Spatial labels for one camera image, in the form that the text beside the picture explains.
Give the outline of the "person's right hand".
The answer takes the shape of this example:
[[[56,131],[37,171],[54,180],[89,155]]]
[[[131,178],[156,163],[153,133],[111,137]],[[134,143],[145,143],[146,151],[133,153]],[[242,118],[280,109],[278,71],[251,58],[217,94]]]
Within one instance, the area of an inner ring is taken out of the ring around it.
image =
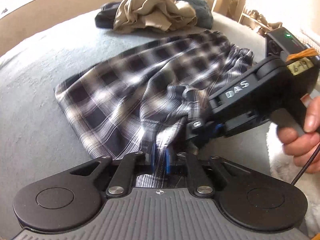
[[[278,127],[277,136],[283,144],[283,152],[293,158],[297,167],[304,166],[319,145],[319,97],[308,103],[304,121],[305,134],[299,136],[291,127]]]

